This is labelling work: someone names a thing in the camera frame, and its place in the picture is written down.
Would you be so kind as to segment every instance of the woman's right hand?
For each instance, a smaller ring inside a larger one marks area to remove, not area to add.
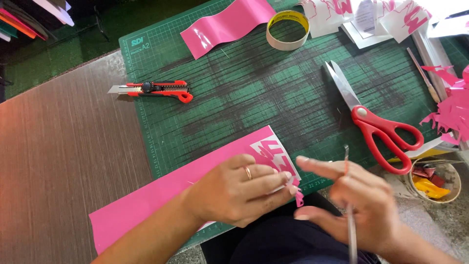
[[[348,162],[347,176],[344,161],[329,163],[299,156],[296,164],[303,171],[335,182],[329,196],[336,205],[345,208],[352,203],[359,249],[385,254],[403,237],[406,228],[399,221],[393,189],[382,178],[353,162]],[[336,217],[326,210],[305,206],[296,210],[295,218],[309,220],[336,240],[348,243],[347,216]]]

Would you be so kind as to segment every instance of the red utility knife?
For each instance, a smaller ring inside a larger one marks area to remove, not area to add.
[[[187,83],[180,80],[114,85],[107,93],[128,94],[130,96],[169,96],[179,99],[183,103],[188,103],[193,98],[189,93]]]

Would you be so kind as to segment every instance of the hand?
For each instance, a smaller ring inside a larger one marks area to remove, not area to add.
[[[245,227],[294,197],[298,188],[293,185],[271,193],[288,182],[290,172],[278,173],[255,162],[253,156],[243,154],[219,164],[187,189],[185,208],[203,223],[219,221]]]
[[[347,176],[344,161],[328,163],[298,156],[296,164],[303,171],[334,180],[329,196],[337,205],[345,208],[352,203],[359,249],[381,255],[403,237],[393,189],[382,178],[353,162],[348,162]],[[326,210],[305,206],[296,210],[295,218],[309,220],[336,240],[348,243],[347,216],[336,217]]]

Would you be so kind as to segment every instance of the scissor blade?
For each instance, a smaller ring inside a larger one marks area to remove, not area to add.
[[[127,92],[139,92],[139,91],[141,91],[140,87],[129,87],[126,85],[113,85],[107,93],[124,94]]]
[[[339,66],[333,61],[331,61],[331,63],[335,68],[339,69],[338,73],[334,71],[327,62],[325,64],[327,66],[327,69],[329,70],[329,73],[332,76],[332,79],[334,79],[335,85],[339,89],[339,92],[342,94],[344,101],[347,103],[348,108],[352,110],[355,106],[362,105],[360,104],[360,101],[352,90],[352,87],[348,84],[348,81],[340,70]]]

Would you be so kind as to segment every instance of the fingernail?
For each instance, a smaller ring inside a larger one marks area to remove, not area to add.
[[[305,157],[305,156],[297,156],[296,157],[296,161],[299,161],[299,162],[305,162],[307,160],[308,160],[308,158]]]
[[[296,220],[301,220],[301,221],[306,221],[306,220],[309,220],[309,219],[310,219],[310,216],[307,216],[307,215],[298,215],[298,216],[295,216],[295,219],[296,219]]]
[[[296,187],[294,185],[290,185],[290,187],[288,187],[288,188],[290,188],[289,190],[290,190],[291,195],[295,195],[298,192],[298,187]]]
[[[292,178],[292,174],[289,171],[285,172],[285,176],[287,177],[287,180],[290,180]]]

